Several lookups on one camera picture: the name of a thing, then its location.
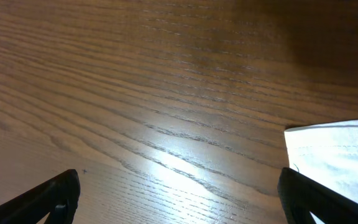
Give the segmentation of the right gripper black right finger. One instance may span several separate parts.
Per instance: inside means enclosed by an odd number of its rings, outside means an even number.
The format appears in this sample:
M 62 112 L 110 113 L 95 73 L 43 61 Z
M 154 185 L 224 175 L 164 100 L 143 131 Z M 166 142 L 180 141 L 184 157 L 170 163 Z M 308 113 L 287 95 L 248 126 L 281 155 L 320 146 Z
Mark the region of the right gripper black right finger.
M 358 223 L 358 203 L 285 167 L 277 185 L 279 198 L 289 224 Z

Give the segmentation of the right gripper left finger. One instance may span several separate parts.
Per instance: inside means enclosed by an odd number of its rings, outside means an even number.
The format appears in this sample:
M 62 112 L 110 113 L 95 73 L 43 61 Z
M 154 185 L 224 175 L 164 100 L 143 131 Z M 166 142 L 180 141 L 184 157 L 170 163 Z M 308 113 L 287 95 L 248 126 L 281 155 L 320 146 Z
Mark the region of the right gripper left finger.
M 73 223 L 80 197 L 80 180 L 74 169 L 49 179 L 0 205 L 0 223 Z

